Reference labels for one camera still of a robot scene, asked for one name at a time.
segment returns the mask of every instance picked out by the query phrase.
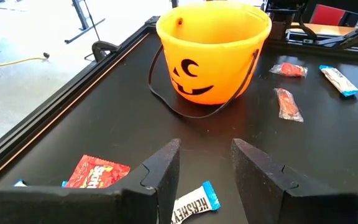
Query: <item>black bucket handle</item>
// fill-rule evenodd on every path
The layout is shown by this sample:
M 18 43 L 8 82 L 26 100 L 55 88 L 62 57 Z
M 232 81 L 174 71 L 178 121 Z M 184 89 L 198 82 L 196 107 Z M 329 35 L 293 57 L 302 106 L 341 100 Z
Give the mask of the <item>black bucket handle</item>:
M 256 49 L 255 52 L 253 53 L 253 58 L 252 58 L 252 61 L 251 61 L 251 65 L 250 67 L 248 68 L 248 72 L 247 74 L 245 75 L 240 87 L 237 89 L 237 91 L 230 97 L 229 100 L 227 100 L 224 104 L 222 104 L 218 109 L 214 110 L 213 112 L 207 114 L 207 115 L 204 115 L 204 116 L 191 116 L 191 115 L 187 115 L 187 114 L 183 114 L 179 111 L 177 111 L 175 108 L 173 108 L 171 105 L 169 105 L 169 103 L 167 102 L 167 100 L 159 95 L 153 88 L 152 86 L 152 77 L 153 77 L 153 71 L 154 71 L 154 66 L 155 66 L 155 63 L 157 62 L 157 59 L 158 59 L 158 56 L 160 55 L 161 51 L 162 51 L 163 47 L 162 47 L 162 44 L 160 45 L 160 47 L 158 48 L 157 52 L 155 53 L 154 55 L 154 58 L 153 58 L 153 61 L 150 65 L 150 70 L 149 70 L 149 89 L 150 91 L 153 93 L 154 96 L 156 96 L 159 100 L 161 100 L 167 107 L 169 110 L 171 110 L 172 112 L 182 116 L 182 117 L 185 117 L 185 118 L 193 118 L 193 119 L 202 119 L 202 118 L 207 118 L 209 116 L 212 116 L 220 111 L 222 111 L 232 100 L 234 100 L 236 98 L 236 96 L 241 92 L 242 88 L 244 87 L 244 85 L 246 84 L 247 82 L 247 79 L 249 77 L 249 75 L 251 74 L 251 71 L 252 71 L 252 68 L 254 67 L 254 64 L 256 62 L 256 58 L 258 57 L 258 54 L 259 54 L 259 49 Z

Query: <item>black table surface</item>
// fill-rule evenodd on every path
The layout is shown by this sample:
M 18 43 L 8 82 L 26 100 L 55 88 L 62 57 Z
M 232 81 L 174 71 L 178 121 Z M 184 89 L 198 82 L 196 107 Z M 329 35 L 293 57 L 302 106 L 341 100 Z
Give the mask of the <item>black table surface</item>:
M 0 185 L 60 185 L 83 154 L 137 167 L 169 142 L 182 140 L 177 197 L 210 180 L 222 207 L 187 223 L 247 223 L 237 193 L 230 143 L 241 138 L 339 191 L 358 191 L 358 95 L 341 97 L 319 71 L 332 65 L 358 87 L 358 61 L 264 49 L 250 86 L 224 111 L 206 119 L 173 115 L 147 87 L 147 73 L 160 45 L 150 34 L 103 78 L 32 149 L 0 177 Z M 308 67 L 304 78 L 269 73 L 276 63 Z M 154 87 L 178 110 L 201 115 L 214 108 L 175 93 L 163 56 Z M 273 91 L 293 93 L 304 123 L 278 117 Z

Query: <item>hershey's logo text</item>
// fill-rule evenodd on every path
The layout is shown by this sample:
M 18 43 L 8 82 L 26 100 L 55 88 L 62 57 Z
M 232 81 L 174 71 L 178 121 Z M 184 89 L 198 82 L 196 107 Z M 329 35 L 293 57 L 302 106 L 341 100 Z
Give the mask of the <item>hershey's logo text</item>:
M 202 197 L 198 200 L 195 200 L 194 202 L 188 203 L 174 210 L 171 224 L 180 223 L 191 214 L 196 214 L 207 210 L 208 204 L 206 203 L 206 198 Z

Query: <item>orange wrapped candy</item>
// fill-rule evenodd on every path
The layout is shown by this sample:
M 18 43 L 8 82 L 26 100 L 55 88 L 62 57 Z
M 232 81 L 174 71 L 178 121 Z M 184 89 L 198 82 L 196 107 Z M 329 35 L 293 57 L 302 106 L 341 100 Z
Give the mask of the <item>orange wrapped candy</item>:
M 308 69 L 291 63 L 282 63 L 274 65 L 270 72 L 283 75 L 286 77 L 306 77 Z
M 292 94 L 283 88 L 275 88 L 274 90 L 278 97 L 278 104 L 280 105 L 280 113 L 278 114 L 278 117 L 303 122 L 302 115 Z

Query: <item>pumpkin eye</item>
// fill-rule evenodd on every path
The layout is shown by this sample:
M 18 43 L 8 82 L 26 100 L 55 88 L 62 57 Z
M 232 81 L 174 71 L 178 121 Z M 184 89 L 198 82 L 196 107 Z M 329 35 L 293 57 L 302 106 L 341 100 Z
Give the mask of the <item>pumpkin eye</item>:
M 177 71 L 177 68 L 174 68 L 174 69 L 173 69 L 173 73 L 174 73 L 175 75 L 179 76 L 179 73 L 178 73 L 178 71 Z
M 189 71 L 189 66 L 190 65 L 196 65 L 198 67 L 198 64 L 193 61 L 193 60 L 190 60 L 190 59 L 183 59 L 181 61 L 181 68 L 183 69 L 183 71 L 186 73 L 186 75 L 190 76 L 190 77 L 197 77 L 196 75 L 194 74 L 191 74 L 190 71 Z

